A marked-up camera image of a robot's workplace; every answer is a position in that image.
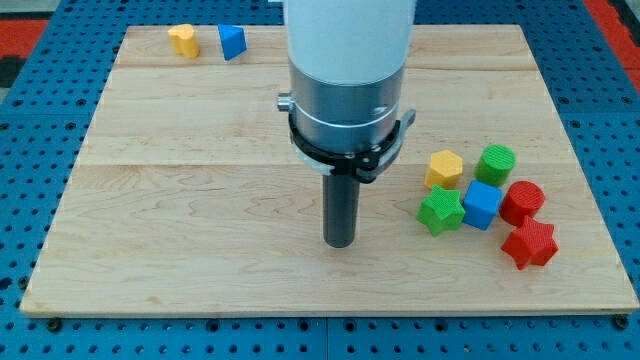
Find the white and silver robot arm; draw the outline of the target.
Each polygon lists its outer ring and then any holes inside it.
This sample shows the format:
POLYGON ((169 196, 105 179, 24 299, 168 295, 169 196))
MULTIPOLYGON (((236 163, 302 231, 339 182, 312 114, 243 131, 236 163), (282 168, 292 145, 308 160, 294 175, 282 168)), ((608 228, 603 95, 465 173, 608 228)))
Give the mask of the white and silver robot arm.
POLYGON ((415 118, 396 115, 415 0, 285 0, 291 90, 278 107, 291 140, 324 176, 373 182, 415 118))

